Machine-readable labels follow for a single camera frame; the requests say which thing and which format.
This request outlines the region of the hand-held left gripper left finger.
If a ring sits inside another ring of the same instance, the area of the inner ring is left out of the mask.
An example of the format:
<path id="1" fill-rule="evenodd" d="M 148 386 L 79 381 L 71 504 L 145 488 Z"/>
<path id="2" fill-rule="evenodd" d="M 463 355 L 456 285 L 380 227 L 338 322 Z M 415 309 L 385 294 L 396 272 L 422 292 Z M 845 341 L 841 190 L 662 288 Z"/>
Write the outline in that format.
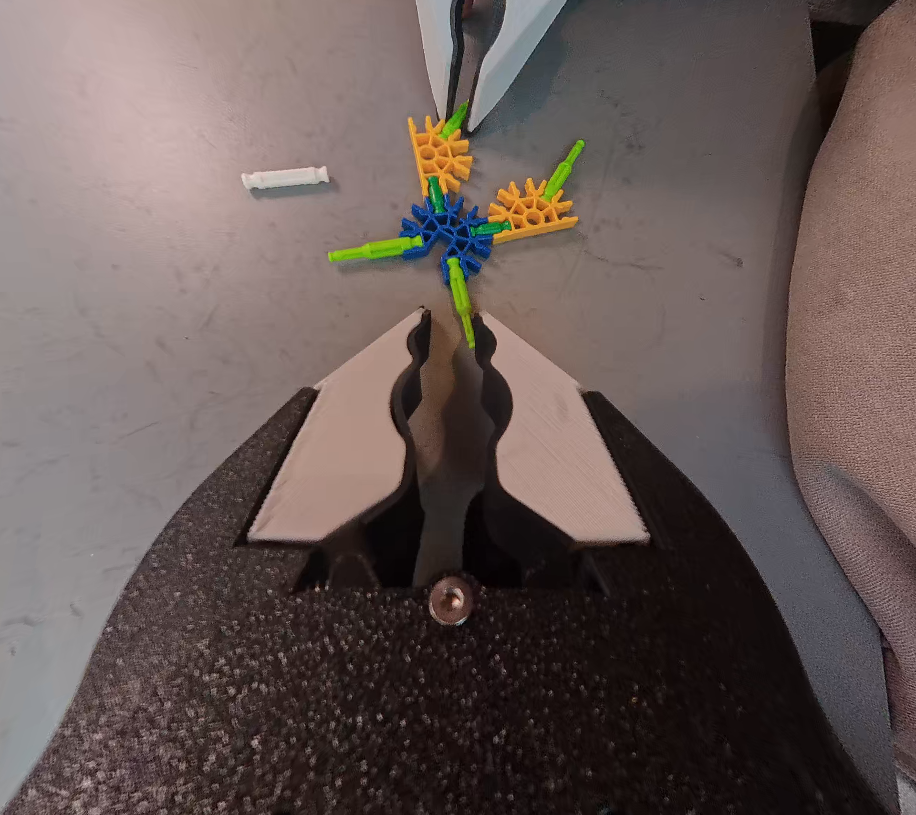
<path id="1" fill-rule="evenodd" d="M 418 308 L 306 391 L 249 523 L 249 544 L 304 548 L 298 588 L 410 588 L 425 514 L 408 421 L 430 311 Z"/>

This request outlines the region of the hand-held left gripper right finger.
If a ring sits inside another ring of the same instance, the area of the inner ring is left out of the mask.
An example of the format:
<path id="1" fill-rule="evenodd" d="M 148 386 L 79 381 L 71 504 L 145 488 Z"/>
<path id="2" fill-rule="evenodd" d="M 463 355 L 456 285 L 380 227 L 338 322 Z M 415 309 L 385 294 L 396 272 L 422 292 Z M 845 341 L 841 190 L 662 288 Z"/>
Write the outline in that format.
<path id="1" fill-rule="evenodd" d="M 586 393 L 493 314 L 472 327 L 493 431 L 464 571 L 493 588 L 608 590 L 596 553 L 650 536 Z"/>

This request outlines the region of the orange fan connector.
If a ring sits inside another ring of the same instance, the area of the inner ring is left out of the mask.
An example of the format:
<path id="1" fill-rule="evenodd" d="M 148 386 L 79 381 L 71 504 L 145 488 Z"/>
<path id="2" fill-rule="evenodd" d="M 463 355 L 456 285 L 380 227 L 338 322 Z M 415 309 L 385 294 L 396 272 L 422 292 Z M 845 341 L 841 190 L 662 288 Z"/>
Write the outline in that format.
<path id="1" fill-rule="evenodd" d="M 513 181 L 508 188 L 498 190 L 487 213 L 490 224 L 503 226 L 492 237 L 494 246 L 556 233 L 578 224 L 579 217 L 572 214 L 573 202 L 564 199 L 563 188 L 558 186 L 549 194 L 549 185 L 548 180 L 535 183 L 528 178 L 523 189 Z"/>
<path id="2" fill-rule="evenodd" d="M 426 115 L 423 125 L 417 125 L 412 117 L 407 121 L 422 198 L 428 194 L 429 176 L 438 177 L 443 193 L 454 194 L 471 178 L 474 158 L 469 152 L 470 143 L 464 136 L 463 127 L 445 141 L 438 134 L 445 120 L 435 121 Z"/>

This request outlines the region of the grey desk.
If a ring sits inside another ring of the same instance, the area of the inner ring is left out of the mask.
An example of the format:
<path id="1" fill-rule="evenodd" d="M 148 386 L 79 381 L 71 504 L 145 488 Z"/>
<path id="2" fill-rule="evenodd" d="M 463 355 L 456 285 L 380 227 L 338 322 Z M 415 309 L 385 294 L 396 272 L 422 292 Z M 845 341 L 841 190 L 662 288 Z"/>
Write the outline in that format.
<path id="1" fill-rule="evenodd" d="M 2 0 L 1 76 L 5 806 L 154 538 L 297 390 L 431 310 L 419 582 L 460 560 L 489 423 L 437 263 L 326 257 L 418 199 L 414 0 Z M 545 179 L 582 138 L 579 225 L 498 247 L 472 290 L 725 517 L 894 807 L 879 636 L 786 430 L 814 82 L 805 0 L 570 0 L 472 138 L 465 194 Z M 330 183 L 241 180 L 309 166 Z"/>

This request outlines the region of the white rod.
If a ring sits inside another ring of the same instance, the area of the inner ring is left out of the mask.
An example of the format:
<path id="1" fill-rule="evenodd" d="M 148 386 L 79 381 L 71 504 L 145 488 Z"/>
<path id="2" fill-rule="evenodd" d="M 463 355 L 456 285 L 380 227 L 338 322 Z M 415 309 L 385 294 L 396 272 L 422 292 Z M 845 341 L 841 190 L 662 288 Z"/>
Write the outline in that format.
<path id="1" fill-rule="evenodd" d="M 300 188 L 331 181 L 327 167 L 301 167 L 276 170 L 259 170 L 240 176 L 247 191 L 273 191 Z"/>

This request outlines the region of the person's beige garment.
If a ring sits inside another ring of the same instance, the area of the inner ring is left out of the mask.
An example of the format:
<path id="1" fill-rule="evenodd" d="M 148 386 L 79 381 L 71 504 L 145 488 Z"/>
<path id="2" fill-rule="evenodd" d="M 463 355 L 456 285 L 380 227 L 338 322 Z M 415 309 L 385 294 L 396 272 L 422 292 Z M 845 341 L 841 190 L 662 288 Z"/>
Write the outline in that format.
<path id="1" fill-rule="evenodd" d="M 915 0 L 862 34 L 803 203 L 786 398 L 805 503 L 885 645 L 915 756 Z"/>

